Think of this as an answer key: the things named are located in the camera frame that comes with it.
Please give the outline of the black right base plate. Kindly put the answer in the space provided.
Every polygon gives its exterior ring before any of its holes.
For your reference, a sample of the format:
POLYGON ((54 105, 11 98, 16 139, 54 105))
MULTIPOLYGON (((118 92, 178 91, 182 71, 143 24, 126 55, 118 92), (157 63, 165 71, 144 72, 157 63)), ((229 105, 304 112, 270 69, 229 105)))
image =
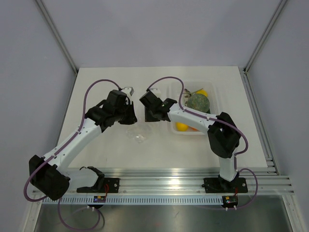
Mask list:
POLYGON ((239 177, 231 182, 218 177, 208 177, 203 179, 202 187, 206 193, 248 193, 246 179, 239 177))

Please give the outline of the white perforated plastic basket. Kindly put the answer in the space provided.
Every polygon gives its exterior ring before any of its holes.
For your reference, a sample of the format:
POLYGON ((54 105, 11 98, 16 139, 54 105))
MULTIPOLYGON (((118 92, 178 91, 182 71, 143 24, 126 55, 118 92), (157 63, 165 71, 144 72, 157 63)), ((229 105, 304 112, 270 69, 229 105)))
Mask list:
MULTIPOLYGON (((220 113, 220 104, 217 96, 217 89, 211 81, 183 81, 183 83, 184 88, 187 89, 190 93, 204 90, 208 95, 207 98, 210 101, 210 113, 216 115, 220 113)), ((182 86, 178 82, 172 82, 168 87, 167 97, 178 100, 181 89, 182 86)), ((179 131, 175 122, 169 123, 169 129, 172 133, 176 135, 204 135, 202 132, 193 130, 192 128, 188 128, 187 131, 179 131)))

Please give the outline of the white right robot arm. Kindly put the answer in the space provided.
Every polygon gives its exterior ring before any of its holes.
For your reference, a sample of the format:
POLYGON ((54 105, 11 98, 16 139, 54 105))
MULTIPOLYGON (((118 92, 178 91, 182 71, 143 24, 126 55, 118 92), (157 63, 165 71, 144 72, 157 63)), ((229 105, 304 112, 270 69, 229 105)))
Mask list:
POLYGON ((246 186, 236 169, 234 151, 239 146, 240 133, 229 114, 219 116, 200 113, 181 106, 176 100, 164 101, 148 90, 141 98, 146 112, 159 121, 180 122, 205 134, 212 152, 219 157, 218 177, 204 178, 206 193, 240 193, 246 186))

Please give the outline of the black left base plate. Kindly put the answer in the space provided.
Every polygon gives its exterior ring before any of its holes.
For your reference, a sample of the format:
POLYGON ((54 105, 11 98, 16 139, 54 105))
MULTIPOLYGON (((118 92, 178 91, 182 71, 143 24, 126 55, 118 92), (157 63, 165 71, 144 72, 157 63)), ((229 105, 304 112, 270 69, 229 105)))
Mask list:
POLYGON ((77 188, 77 193, 118 193, 120 186, 119 178, 109 178, 97 180, 92 187, 77 188))

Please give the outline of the grey toy fish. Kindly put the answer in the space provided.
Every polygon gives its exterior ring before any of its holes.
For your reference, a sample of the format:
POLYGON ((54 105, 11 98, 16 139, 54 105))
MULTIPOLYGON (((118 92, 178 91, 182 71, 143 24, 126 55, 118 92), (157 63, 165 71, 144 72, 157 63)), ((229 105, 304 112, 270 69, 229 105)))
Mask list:
POLYGON ((183 103, 186 104, 191 96, 192 96, 192 93, 185 88, 182 94, 183 103))

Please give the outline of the clear zip top bag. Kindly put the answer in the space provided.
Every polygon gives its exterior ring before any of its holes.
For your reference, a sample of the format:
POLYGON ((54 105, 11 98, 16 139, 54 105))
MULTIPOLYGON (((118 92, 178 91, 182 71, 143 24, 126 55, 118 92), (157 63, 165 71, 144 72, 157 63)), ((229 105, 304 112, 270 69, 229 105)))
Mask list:
POLYGON ((133 125, 128 127, 126 135, 137 143, 147 141, 152 134, 152 128, 146 124, 133 125))

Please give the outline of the aluminium front rail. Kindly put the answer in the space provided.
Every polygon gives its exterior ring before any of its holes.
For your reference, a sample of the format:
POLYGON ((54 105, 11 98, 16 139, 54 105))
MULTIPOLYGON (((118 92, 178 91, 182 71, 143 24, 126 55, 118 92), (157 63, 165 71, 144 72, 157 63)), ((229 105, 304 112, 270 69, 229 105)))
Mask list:
MULTIPOLYGON (((218 177, 218 169, 113 169, 104 168, 101 171, 106 177, 119 178, 119 194, 201 194, 204 178, 218 177)), ((252 172, 244 170, 240 177, 246 179, 249 194, 258 190, 259 195, 293 195, 294 189, 290 178, 279 175, 275 168, 254 169, 252 172)))

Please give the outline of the yellow lemon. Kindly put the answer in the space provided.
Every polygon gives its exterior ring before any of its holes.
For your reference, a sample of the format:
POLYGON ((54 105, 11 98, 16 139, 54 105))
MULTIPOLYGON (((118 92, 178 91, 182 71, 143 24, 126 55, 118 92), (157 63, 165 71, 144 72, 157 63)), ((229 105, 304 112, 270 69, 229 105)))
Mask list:
POLYGON ((205 90, 203 90, 203 89, 197 91, 196 94, 202 94, 202 95, 208 97, 208 93, 205 90))
POLYGON ((176 122, 176 129, 177 131, 187 131, 189 129, 189 126, 180 122, 176 122))

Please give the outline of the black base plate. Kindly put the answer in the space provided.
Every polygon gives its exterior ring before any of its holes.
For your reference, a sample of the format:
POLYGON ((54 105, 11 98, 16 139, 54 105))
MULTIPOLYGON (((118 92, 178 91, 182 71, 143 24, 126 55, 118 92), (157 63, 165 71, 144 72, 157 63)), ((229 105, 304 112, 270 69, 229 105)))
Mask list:
POLYGON ((77 193, 118 193, 120 186, 119 178, 109 178, 97 180, 92 187, 77 188, 77 193))
POLYGON ((248 193, 246 179, 239 177, 231 182, 218 177, 208 177, 203 179, 202 187, 206 193, 248 193))

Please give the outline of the green netted melon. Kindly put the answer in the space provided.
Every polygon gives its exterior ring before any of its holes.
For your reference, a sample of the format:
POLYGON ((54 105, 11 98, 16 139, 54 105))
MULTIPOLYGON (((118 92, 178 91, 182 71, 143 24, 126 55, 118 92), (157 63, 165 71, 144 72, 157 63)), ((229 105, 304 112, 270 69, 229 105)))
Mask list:
POLYGON ((207 113, 210 110, 210 101, 203 94, 194 94, 187 101, 187 107, 207 113))

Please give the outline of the right aluminium frame post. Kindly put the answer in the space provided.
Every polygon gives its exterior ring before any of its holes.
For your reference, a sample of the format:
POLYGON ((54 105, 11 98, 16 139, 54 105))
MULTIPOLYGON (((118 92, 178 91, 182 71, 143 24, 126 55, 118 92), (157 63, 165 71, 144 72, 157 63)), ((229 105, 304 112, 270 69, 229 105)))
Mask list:
POLYGON ((262 51, 264 45, 266 44, 269 36, 273 32, 280 16, 282 15, 283 11, 285 10, 289 0, 280 0, 278 5, 276 6, 271 18, 269 19, 261 37, 259 38, 253 52, 251 53, 249 60, 247 61, 246 65, 243 68, 245 74, 248 74, 250 69, 252 68, 254 62, 258 58, 260 52, 262 51))

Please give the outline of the left aluminium frame post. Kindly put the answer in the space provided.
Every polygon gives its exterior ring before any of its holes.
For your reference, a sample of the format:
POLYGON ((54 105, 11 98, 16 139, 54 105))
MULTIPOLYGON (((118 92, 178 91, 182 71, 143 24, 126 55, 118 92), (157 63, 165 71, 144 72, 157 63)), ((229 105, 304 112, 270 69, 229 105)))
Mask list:
POLYGON ((43 0, 34 0, 33 1, 35 5, 37 6, 40 14, 42 15, 47 27, 49 28, 55 42, 57 43, 60 51, 62 52, 65 60, 67 61, 68 65, 70 66, 71 70, 73 71, 74 75, 77 77, 79 68, 75 64, 69 50, 67 49, 67 46, 65 45, 60 32, 57 29, 57 26, 51 17, 45 3, 43 0))

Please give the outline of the aluminium frame post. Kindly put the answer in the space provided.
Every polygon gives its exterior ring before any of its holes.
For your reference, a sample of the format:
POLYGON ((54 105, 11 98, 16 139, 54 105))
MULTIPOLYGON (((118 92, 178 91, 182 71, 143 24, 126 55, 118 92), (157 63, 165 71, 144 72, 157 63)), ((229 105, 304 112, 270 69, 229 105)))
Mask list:
POLYGON ((73 71, 74 75, 77 77, 79 68, 75 64, 69 50, 67 49, 67 46, 65 45, 60 32, 57 29, 57 26, 51 17, 45 3, 43 0, 34 0, 33 1, 35 5, 37 6, 40 14, 42 15, 47 27, 49 28, 55 42, 57 43, 60 51, 62 52, 65 60, 67 61, 68 65, 70 66, 71 70, 73 71))
POLYGON ((276 6, 271 18, 269 19, 261 37, 259 38, 253 52, 251 53, 249 60, 247 61, 246 65, 243 68, 245 74, 248 74, 250 69, 252 68, 254 62, 258 58, 260 52, 262 51, 264 45, 266 44, 269 36, 273 32, 280 16, 282 15, 283 11, 285 10, 289 0, 280 0, 278 5, 276 6))

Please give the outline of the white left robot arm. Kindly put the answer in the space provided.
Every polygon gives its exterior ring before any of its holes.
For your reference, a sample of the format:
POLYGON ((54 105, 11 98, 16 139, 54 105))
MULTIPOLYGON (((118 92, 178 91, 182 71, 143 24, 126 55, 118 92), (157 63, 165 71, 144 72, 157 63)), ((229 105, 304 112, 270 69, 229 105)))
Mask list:
POLYGON ((118 122, 132 125, 137 122, 132 87, 112 90, 107 99, 84 113, 81 125, 44 156, 34 155, 29 160, 29 180, 34 187, 51 200, 60 199, 69 189, 71 178, 65 173, 77 155, 108 127, 118 122))

